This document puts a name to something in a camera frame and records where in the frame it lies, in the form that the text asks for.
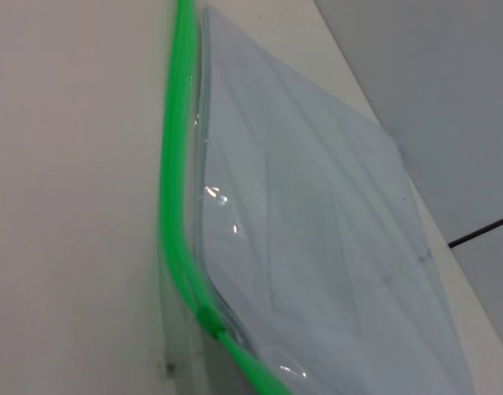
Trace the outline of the green zipper slider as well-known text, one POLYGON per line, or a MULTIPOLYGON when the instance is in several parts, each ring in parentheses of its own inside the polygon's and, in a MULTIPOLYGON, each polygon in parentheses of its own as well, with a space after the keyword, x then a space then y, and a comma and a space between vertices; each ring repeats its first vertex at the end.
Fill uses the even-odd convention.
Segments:
POLYGON ((226 325, 215 307, 209 304, 201 305, 195 314, 203 329, 214 339, 226 332, 226 325))

